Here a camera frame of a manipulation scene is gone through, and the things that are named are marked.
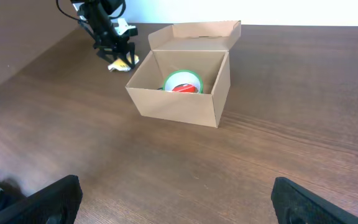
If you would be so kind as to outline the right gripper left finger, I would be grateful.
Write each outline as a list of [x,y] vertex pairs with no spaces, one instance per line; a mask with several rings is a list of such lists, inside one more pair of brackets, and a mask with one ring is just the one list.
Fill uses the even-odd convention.
[[74,224],[82,198],[76,175],[68,175],[23,199],[0,189],[0,224]]

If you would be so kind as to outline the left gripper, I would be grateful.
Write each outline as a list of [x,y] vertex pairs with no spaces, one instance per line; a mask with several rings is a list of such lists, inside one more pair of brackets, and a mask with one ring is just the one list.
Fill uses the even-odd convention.
[[99,58],[113,63],[121,53],[124,68],[135,68],[135,43],[129,42],[129,36],[118,34],[103,6],[80,6],[79,15],[85,17],[88,23],[85,25],[85,22],[79,22],[94,39],[94,48],[102,48],[96,53]]

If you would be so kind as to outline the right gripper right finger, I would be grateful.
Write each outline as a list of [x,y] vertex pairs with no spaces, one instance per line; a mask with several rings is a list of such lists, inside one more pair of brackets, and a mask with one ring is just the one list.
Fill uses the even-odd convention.
[[271,200],[279,224],[358,224],[358,217],[286,177],[275,179]]

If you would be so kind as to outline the yellow sticky note pad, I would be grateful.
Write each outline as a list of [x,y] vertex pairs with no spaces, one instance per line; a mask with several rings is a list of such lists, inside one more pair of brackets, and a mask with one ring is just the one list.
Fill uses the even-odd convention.
[[[132,63],[132,60],[131,60],[131,56],[130,55],[127,55],[127,59],[130,63]],[[135,62],[135,65],[139,63],[139,57],[138,55],[134,55],[134,62]],[[114,71],[114,70],[117,70],[117,71],[120,71],[120,72],[128,72],[131,69],[131,67],[126,64],[124,61],[122,61],[121,59],[117,59],[115,60],[113,63],[111,63],[110,65],[108,65],[108,70],[110,72]]]

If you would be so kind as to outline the orange black stapler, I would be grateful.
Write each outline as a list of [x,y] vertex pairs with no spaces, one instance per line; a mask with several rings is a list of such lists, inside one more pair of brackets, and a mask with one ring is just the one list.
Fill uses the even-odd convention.
[[192,84],[184,83],[181,85],[177,85],[176,87],[173,88],[172,91],[184,92],[184,93],[197,93],[198,89]]

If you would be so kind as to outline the brown cardboard box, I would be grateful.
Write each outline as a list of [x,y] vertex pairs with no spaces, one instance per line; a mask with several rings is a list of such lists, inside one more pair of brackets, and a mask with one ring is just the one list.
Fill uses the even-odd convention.
[[[218,127],[231,86],[229,51],[240,21],[173,24],[149,34],[150,52],[126,85],[142,116]],[[202,93],[162,90],[169,74],[191,70]]]

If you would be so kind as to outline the green tape roll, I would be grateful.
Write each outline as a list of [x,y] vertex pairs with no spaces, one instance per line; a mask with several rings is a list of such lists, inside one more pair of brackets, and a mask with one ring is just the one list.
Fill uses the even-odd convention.
[[203,92],[204,85],[201,77],[191,70],[177,70],[169,74],[162,85],[162,90],[172,91],[174,87],[184,83],[192,84],[197,87],[197,93]]

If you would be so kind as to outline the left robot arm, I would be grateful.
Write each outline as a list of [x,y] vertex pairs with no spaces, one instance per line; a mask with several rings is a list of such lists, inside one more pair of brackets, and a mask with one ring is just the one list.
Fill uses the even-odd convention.
[[122,15],[124,0],[78,0],[71,2],[76,9],[76,20],[94,40],[98,56],[109,62],[108,70],[127,72],[135,68],[139,58],[135,43],[130,38],[138,34],[136,26],[129,25]]

